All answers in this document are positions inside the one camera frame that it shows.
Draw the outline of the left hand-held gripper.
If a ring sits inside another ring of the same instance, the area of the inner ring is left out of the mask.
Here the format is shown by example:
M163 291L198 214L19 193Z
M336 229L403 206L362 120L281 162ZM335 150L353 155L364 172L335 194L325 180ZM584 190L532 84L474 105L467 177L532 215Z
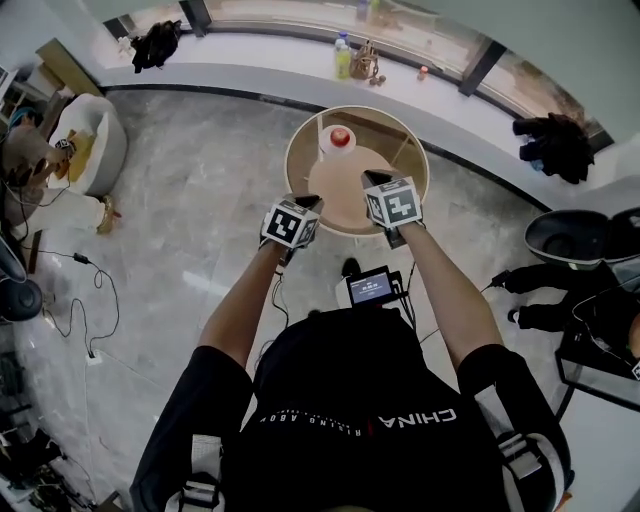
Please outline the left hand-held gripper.
M275 202L267 212L260 236L288 249L306 247L314 237L324 206L318 195L293 195Z

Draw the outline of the small white plate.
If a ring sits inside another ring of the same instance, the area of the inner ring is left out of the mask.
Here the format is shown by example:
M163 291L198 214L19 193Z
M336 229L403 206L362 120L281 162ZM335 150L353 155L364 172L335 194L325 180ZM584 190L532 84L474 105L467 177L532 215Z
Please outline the small white plate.
M345 147L334 147L330 140L329 140L329 135L330 132L337 127L343 127L345 129L347 129L350 133L351 136L351 140L349 142L349 144ZM351 152L356 146L356 136L354 134L354 132L344 126L344 125L330 125L327 126L325 128L322 129L322 131L320 132L319 135L319 147L320 150L325 154L325 155L330 155L330 156L337 156L337 155L343 155L343 154L347 154L349 152Z

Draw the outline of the person's left forearm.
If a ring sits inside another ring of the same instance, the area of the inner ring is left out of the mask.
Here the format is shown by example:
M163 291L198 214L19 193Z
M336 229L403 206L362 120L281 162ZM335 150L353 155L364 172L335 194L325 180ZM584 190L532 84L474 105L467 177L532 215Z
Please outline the person's left forearm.
M205 323L199 346L213 347L246 367L271 287L285 247L262 245L237 282Z

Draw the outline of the person's right forearm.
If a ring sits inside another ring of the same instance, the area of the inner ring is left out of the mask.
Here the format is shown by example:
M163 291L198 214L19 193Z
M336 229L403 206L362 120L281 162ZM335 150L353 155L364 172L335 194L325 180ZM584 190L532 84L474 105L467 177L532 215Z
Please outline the person's right forearm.
M489 303L427 229L410 223L399 231L416 262L453 367L480 347L501 345Z

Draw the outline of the chest-mounted black screen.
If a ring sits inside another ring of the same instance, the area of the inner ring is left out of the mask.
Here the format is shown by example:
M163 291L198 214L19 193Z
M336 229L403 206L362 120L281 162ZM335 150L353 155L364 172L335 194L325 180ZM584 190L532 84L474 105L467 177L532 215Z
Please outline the chest-mounted black screen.
M406 297L401 273L387 266L347 277L346 287L352 307L381 307Z

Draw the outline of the brown ornament on sill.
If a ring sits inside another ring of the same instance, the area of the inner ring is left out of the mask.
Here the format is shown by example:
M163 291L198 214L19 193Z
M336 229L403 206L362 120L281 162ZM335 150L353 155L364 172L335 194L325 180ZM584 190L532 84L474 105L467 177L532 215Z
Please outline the brown ornament on sill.
M349 76L356 80L371 81L379 73L378 54L373 43L367 40L355 54L349 65Z

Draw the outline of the yellow drink bottle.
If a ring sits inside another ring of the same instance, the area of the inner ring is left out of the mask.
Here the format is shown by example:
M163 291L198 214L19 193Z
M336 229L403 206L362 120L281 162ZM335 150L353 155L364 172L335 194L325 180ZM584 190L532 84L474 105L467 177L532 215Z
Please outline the yellow drink bottle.
M351 49L348 44L348 34L340 32L334 42L335 75L338 80L348 79L351 61Z

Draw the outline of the pile of black clothes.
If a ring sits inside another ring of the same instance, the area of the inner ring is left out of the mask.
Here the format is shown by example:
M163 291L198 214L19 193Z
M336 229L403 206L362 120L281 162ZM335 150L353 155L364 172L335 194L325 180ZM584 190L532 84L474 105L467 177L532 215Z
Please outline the pile of black clothes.
M571 118L548 113L546 117L516 119L512 131L527 141L519 158L546 176L559 176L578 185L588 178L594 152L583 129Z

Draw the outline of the person's black shirt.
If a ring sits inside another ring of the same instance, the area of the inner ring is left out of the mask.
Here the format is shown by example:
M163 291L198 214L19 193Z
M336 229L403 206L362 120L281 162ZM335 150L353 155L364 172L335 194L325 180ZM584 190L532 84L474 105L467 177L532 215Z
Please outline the person's black shirt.
M194 350L130 488L134 512L554 512L571 472L525 360L469 354L450 387L394 309L285 329L254 375Z

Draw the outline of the orange cushion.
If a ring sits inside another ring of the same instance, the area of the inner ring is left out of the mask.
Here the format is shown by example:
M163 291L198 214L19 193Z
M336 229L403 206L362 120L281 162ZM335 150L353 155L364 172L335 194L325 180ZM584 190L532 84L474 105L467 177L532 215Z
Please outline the orange cushion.
M70 130L68 141L73 145L74 152L69 160L68 178L71 183L78 181L83 174L96 139L95 134L86 131Z

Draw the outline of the grey roller blind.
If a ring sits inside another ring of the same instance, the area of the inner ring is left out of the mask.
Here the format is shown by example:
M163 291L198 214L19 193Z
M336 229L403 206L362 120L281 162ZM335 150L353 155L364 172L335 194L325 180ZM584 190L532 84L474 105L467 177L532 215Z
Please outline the grey roller blind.
M157 20L186 20L178 0L79 0L84 8L100 22L142 11Z

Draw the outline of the brown cardboard panel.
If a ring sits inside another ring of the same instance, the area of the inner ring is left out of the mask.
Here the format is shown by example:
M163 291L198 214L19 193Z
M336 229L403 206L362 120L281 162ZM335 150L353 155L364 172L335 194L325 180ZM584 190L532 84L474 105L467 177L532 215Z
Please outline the brown cardboard panel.
M56 38L49 40L36 50L42 61L42 69L48 72L74 95L91 94L103 97L94 77Z

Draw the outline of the black glass desk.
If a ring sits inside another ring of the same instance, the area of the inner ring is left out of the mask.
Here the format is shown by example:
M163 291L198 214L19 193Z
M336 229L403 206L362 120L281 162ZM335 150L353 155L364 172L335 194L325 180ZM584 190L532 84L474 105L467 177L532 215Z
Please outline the black glass desk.
M617 354L585 332L567 329L555 357L563 383L640 411L640 361L631 354Z

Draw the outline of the black floor fan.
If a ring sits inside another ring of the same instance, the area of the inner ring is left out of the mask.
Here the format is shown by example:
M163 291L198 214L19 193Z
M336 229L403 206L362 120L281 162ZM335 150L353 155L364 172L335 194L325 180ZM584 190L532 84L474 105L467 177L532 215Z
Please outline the black floor fan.
M31 320L42 306L41 289L28 278L17 242L0 232L0 325Z

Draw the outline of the black window post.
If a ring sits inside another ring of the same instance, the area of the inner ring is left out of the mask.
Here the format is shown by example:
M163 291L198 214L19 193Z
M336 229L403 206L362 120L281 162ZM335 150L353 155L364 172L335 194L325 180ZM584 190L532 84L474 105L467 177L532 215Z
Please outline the black window post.
M505 52L505 46L491 38L484 37L462 73L458 91L467 97L473 95Z
M203 38L207 26L211 23L203 0L181 0L179 5L188 21L191 32L197 38Z

